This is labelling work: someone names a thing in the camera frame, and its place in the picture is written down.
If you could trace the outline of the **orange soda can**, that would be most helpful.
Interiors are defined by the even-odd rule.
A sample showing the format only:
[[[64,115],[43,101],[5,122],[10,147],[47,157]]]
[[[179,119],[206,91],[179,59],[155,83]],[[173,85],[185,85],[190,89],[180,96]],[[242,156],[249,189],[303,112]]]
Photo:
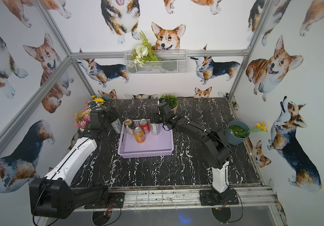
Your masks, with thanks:
[[[144,135],[144,131],[142,128],[140,127],[136,127],[134,130],[133,130],[133,135],[136,139],[136,141],[138,143],[144,143],[146,138],[145,138],[145,135]]]

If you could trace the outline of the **red soda can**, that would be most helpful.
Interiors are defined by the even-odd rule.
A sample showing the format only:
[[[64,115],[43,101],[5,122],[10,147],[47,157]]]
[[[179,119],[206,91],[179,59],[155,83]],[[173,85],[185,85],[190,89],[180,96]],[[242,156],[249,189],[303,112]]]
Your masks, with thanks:
[[[139,121],[139,126],[143,130],[144,134],[148,134],[150,132],[149,122],[147,119],[141,119]]]

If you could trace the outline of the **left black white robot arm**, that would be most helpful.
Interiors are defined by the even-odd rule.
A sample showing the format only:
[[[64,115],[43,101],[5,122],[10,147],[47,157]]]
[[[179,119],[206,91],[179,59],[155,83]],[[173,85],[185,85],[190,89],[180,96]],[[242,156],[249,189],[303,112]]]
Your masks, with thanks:
[[[80,135],[72,150],[59,164],[41,179],[34,179],[29,185],[32,215],[47,218],[66,219],[82,206],[98,203],[112,208],[106,185],[72,188],[71,183],[88,156],[97,149],[100,134],[112,127],[121,130],[121,117],[114,107],[96,106],[91,110],[91,121]]]

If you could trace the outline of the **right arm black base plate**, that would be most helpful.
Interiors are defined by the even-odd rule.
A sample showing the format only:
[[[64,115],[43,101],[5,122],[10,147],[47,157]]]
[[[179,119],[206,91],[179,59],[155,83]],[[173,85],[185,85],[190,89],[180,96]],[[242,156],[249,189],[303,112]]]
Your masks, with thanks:
[[[219,193],[214,189],[200,190],[199,195],[202,206],[239,204],[238,194],[233,188],[228,188],[223,193]]]

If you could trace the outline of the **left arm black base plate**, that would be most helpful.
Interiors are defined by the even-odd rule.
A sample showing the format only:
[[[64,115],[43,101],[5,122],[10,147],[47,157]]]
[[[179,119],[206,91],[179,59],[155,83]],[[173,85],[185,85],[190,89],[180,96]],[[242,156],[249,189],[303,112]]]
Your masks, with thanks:
[[[114,209],[122,208],[125,200],[125,193],[112,192],[107,198],[95,201],[84,206],[84,209]]]

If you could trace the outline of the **silver slim can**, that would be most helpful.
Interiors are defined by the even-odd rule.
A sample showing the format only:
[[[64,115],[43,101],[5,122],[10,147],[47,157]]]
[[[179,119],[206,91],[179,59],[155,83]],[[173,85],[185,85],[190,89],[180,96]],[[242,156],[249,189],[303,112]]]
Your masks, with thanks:
[[[120,121],[119,118],[117,118],[117,119],[113,119],[113,120],[111,121],[111,125],[112,125],[114,131],[115,131],[117,134],[121,134],[121,132],[122,132],[122,123],[121,123],[121,121]]]

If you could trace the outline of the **silver white can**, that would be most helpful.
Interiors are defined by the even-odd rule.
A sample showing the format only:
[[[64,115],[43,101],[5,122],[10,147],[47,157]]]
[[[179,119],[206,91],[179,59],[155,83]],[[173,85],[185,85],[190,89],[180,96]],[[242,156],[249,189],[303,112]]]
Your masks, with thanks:
[[[153,135],[157,136],[159,134],[160,128],[158,123],[150,123],[150,130]]]

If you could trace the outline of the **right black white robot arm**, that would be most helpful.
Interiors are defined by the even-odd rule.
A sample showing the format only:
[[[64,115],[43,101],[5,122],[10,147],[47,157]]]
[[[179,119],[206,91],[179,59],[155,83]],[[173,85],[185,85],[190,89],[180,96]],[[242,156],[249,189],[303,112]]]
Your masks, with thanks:
[[[161,123],[168,130],[186,134],[202,145],[202,152],[212,169],[212,189],[203,190],[201,202],[205,205],[219,205],[230,194],[228,170],[230,167],[231,148],[220,129],[211,130],[174,113],[163,115],[151,113],[150,122]]]

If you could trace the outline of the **purple plastic basket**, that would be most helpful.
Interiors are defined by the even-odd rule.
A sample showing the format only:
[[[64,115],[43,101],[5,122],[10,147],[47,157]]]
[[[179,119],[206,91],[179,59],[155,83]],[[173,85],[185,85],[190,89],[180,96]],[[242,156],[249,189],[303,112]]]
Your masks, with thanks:
[[[173,132],[164,130],[161,123],[156,127],[157,134],[150,131],[145,135],[145,141],[139,143],[123,122],[117,153],[124,159],[171,155],[174,150]]]

